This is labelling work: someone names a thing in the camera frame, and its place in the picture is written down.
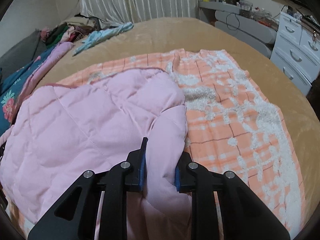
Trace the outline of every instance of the floral pattern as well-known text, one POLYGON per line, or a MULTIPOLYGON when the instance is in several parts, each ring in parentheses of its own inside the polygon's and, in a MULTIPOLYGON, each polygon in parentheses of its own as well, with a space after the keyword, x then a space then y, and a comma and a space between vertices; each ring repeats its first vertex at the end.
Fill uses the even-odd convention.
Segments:
POLYGON ((4 118, 10 122, 14 106, 14 93, 12 93, 11 90, 4 96, 1 104, 3 105, 2 111, 4 112, 4 118))

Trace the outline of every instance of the silver screw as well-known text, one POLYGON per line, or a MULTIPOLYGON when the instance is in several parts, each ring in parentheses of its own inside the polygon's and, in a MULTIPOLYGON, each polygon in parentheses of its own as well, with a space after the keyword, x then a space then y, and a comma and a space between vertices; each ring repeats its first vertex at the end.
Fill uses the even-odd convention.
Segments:
POLYGON ((190 169, 194 170, 194 169, 198 168, 198 163, 189 163, 188 166, 189 166, 190 169))
POLYGON ((226 177, 229 179, 233 179, 235 177, 235 174, 232 171, 227 171, 226 172, 226 177))
POLYGON ((90 178, 90 177, 92 177, 92 175, 93 175, 93 172, 92 172, 92 171, 85 171, 84 174, 83 174, 83 176, 84 176, 85 178, 90 178))
POLYGON ((123 163, 120 164, 121 168, 124 168, 124 169, 129 168, 130 165, 131 164, 129 162, 123 162, 123 163))

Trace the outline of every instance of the tan bed sheet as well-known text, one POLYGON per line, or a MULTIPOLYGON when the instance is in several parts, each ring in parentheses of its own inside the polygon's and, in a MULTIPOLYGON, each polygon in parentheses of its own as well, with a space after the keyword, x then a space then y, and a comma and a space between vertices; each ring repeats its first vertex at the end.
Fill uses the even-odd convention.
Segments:
POLYGON ((138 23, 127 33, 75 57, 74 49, 69 51, 37 87, 58 82, 95 63, 181 48, 193 52, 225 49, 242 69, 249 71, 269 101, 281 108, 300 163, 308 221, 320 201, 320 123, 307 99, 268 58, 211 25, 192 18, 138 23))

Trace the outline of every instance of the drawer handle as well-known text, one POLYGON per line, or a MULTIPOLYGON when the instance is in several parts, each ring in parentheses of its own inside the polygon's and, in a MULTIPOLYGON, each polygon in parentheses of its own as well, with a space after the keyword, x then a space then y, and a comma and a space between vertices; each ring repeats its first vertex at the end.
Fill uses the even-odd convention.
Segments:
POLYGON ((309 46, 311 49, 313 49, 314 51, 318 51, 317 47, 313 46, 310 41, 308 41, 308 42, 309 42, 309 46))
POLYGON ((289 33, 294 33, 294 30, 291 29, 291 28, 289 28, 287 25, 285 26, 285 28, 287 29, 287 31, 288 31, 289 33))
POLYGON ((290 54, 291 54, 291 57, 296 61, 296 62, 301 62, 302 61, 302 58, 300 58, 297 54, 295 54, 292 49, 290 49, 290 54))
POLYGON ((289 73, 286 73, 286 72, 285 72, 285 67, 283 68, 283 73, 284 73, 290 80, 293 79, 293 76, 292 76, 292 75, 290 75, 289 73))

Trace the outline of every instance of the pink comforter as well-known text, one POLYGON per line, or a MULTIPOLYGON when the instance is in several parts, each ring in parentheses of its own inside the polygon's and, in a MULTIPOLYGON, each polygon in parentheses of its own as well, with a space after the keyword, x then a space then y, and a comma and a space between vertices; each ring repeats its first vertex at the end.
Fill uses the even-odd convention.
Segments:
POLYGON ((32 223, 81 173, 109 170, 148 137, 144 192, 128 194, 128 239, 189 237, 191 197, 173 185, 187 133, 185 97, 162 70, 41 87, 23 102, 9 133, 0 181, 32 223))

